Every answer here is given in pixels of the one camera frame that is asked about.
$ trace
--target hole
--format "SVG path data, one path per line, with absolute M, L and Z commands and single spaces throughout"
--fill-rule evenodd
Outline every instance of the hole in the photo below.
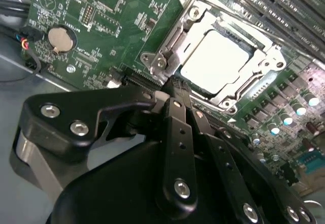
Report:
M 186 146 L 182 142 L 179 143 L 179 147 L 183 150 L 186 150 Z
M 276 63 L 276 67 L 277 67 L 277 68 L 281 68 L 281 67 L 283 67 L 283 63 L 282 63 L 282 62 L 278 62 L 278 63 Z
M 224 148 L 222 148 L 221 146 L 219 146 L 219 150 L 220 150 L 222 153 L 225 153 Z
M 229 169 L 229 170 L 232 170 L 233 169 L 233 166 L 230 164 L 230 163 L 226 163 L 225 166 Z

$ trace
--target silver screw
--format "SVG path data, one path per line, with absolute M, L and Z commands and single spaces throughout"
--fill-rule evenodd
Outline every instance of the silver screw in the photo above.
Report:
M 196 111 L 196 115 L 198 115 L 199 118 L 203 117 L 203 113 L 201 111 Z
M 303 209 L 300 209 L 300 214 L 306 219 L 306 221 L 311 221 L 309 215 L 307 215 L 307 213 Z
M 182 105 L 178 101 L 174 101 L 174 105 L 177 107 L 181 107 Z
M 290 207 L 290 206 L 288 206 L 287 207 L 287 212 L 288 212 L 288 214 L 289 214 L 289 216 L 294 220 L 294 221 L 296 221 L 296 222 L 299 222 L 299 216 L 298 216 L 298 214 Z
M 74 73 L 75 71 L 76 71 L 76 68 L 73 65 L 67 65 L 68 73 Z
M 158 67 L 163 68 L 165 66 L 165 61 L 162 58 L 158 59 Z
M 198 7 L 192 7 L 189 10 L 188 15 L 191 19 L 194 19 L 194 20 L 199 19 L 200 18 L 200 9 Z
M 232 138 L 232 135 L 231 135 L 227 130 L 224 130 L 224 131 L 223 131 L 223 134 L 224 134 L 227 138 L 229 138 L 229 139 Z
M 44 105 L 41 107 L 41 113 L 43 116 L 55 118 L 60 114 L 60 109 L 53 105 Z
M 152 98 L 152 96 L 148 93 L 143 93 L 143 97 L 150 100 Z
M 179 197 L 187 199 L 190 195 L 190 190 L 184 181 L 177 180 L 174 184 L 174 188 Z
M 249 204 L 245 203 L 243 206 L 243 210 L 244 210 L 245 215 L 248 217 L 248 219 L 252 223 L 257 223 L 258 215 L 257 215 L 256 211 Z
M 85 136 L 89 132 L 87 125 L 81 121 L 75 121 L 70 126 L 71 132 L 78 136 Z

